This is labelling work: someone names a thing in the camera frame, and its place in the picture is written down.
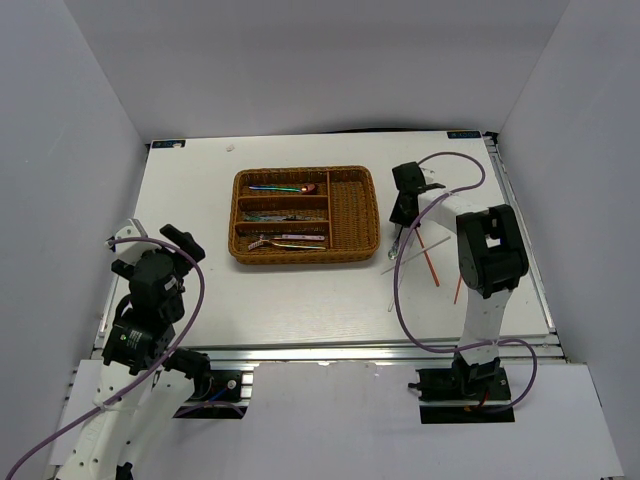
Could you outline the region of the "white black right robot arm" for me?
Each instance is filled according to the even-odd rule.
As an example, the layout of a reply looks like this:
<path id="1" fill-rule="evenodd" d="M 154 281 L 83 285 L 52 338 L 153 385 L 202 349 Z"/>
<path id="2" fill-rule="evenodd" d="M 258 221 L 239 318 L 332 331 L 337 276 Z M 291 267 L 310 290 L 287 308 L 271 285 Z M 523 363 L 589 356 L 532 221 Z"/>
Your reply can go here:
<path id="1" fill-rule="evenodd" d="M 507 303 L 529 261 L 513 208 L 484 206 L 425 178 L 417 162 L 392 169 L 398 191 L 390 221 L 412 232 L 428 219 L 456 235 L 466 316 L 451 384 L 461 397 L 484 391 L 499 369 L 498 341 Z"/>

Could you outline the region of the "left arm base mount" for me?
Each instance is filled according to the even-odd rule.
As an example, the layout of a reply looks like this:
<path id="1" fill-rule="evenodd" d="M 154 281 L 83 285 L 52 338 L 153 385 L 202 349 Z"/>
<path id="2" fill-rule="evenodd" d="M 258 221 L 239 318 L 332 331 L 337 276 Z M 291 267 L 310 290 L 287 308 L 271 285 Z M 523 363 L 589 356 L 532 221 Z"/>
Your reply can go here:
<path id="1" fill-rule="evenodd" d="M 253 372 L 246 369 L 213 369 L 205 374 L 195 393 L 181 406 L 175 418 L 241 420 L 248 408 Z"/>

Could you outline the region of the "green handled table knife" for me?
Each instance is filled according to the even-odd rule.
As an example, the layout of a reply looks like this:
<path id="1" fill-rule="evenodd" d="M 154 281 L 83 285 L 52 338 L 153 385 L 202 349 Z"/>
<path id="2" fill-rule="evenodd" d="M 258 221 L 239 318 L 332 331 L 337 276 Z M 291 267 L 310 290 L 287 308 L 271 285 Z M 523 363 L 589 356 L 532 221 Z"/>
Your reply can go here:
<path id="1" fill-rule="evenodd" d="M 284 215 L 244 215 L 243 221 L 254 223 L 273 223 L 292 220 L 289 216 Z"/>

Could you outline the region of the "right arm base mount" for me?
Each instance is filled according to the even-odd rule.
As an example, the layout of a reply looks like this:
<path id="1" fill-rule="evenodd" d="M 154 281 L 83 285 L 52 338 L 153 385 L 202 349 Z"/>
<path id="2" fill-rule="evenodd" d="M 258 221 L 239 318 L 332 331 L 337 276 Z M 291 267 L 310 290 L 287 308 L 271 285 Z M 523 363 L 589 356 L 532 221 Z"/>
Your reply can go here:
<path id="1" fill-rule="evenodd" d="M 451 368 L 416 371 L 408 389 L 417 395 L 423 425 L 513 423 L 511 390 L 504 368 L 490 380 L 464 386 Z"/>

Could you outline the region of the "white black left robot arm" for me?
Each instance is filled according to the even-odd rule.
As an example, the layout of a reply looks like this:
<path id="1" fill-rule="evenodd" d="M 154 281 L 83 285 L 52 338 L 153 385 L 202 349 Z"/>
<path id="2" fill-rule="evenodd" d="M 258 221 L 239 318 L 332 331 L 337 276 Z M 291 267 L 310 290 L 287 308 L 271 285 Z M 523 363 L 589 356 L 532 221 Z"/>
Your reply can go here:
<path id="1" fill-rule="evenodd" d="M 152 443 L 188 398 L 211 387 L 205 355 L 180 348 L 184 280 L 204 249 L 171 224 L 151 239 L 137 220 L 108 245 L 111 270 L 128 283 L 102 350 L 94 410 L 58 470 L 59 479 L 132 479 Z"/>

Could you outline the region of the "purple iridescent spoon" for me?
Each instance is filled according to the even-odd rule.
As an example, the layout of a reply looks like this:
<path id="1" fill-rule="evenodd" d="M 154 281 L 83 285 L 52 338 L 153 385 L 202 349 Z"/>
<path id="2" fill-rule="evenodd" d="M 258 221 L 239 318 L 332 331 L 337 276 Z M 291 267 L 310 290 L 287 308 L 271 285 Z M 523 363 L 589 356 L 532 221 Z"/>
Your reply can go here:
<path id="1" fill-rule="evenodd" d="M 388 259 L 391 260 L 391 261 L 393 261 L 393 260 L 395 260 L 397 258 L 403 230 L 404 230 L 403 226 L 401 226 L 401 225 L 396 225 L 395 226 L 394 239 L 393 239 L 393 242 L 391 244 L 391 247 L 389 248 L 389 250 L 387 252 Z"/>

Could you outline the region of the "pink handled fork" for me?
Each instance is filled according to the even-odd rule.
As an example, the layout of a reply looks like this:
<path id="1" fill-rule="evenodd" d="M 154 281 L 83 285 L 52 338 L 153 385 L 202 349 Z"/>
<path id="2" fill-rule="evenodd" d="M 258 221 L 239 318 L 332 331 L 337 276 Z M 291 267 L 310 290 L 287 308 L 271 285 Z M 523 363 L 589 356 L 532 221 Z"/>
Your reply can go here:
<path id="1" fill-rule="evenodd" d="M 323 242 L 326 237 L 324 235 L 307 235 L 307 234 L 260 234 L 262 240 L 295 240 L 295 241 L 310 241 L 310 242 Z"/>

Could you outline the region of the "iridescent round bowl spoon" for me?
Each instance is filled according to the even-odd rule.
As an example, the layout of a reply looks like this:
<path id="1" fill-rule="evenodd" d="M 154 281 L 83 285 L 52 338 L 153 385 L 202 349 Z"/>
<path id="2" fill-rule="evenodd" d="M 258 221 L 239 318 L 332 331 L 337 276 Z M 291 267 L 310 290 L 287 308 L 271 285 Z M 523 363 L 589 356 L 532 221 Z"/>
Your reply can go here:
<path id="1" fill-rule="evenodd" d="M 250 185 L 249 189 L 252 191 L 273 191 L 307 195 L 315 193 L 317 187 L 315 184 L 306 184 L 300 187 L 278 185 Z"/>

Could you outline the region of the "silver patterned table knife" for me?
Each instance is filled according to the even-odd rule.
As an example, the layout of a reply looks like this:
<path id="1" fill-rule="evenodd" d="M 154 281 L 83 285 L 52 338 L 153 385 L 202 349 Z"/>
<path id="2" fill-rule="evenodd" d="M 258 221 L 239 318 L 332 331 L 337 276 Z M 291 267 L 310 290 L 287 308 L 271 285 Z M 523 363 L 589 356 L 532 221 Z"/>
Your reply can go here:
<path id="1" fill-rule="evenodd" d="M 289 215 L 283 218 L 283 221 L 289 222 L 307 222 L 307 221 L 324 221 L 322 217 L 305 216 L 305 215 Z"/>

